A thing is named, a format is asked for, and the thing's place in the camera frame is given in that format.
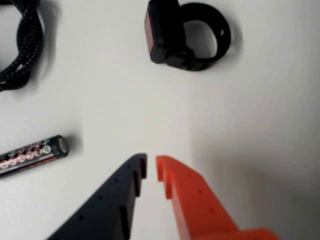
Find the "navy gripper finger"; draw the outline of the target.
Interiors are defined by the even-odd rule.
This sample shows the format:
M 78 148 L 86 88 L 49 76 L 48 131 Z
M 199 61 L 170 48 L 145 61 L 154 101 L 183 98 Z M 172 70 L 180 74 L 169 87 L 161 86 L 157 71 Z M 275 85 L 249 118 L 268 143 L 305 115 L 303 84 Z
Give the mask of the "navy gripper finger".
M 146 176 L 147 155 L 133 155 L 49 239 L 128 240 Z

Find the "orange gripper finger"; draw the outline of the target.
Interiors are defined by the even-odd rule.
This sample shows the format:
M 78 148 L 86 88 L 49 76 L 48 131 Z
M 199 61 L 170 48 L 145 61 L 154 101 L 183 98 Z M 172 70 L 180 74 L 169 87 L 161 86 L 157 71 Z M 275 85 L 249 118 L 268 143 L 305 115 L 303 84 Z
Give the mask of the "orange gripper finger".
M 276 240 L 268 229 L 241 230 L 194 169 L 167 156 L 156 157 L 157 177 L 171 200 L 182 240 Z

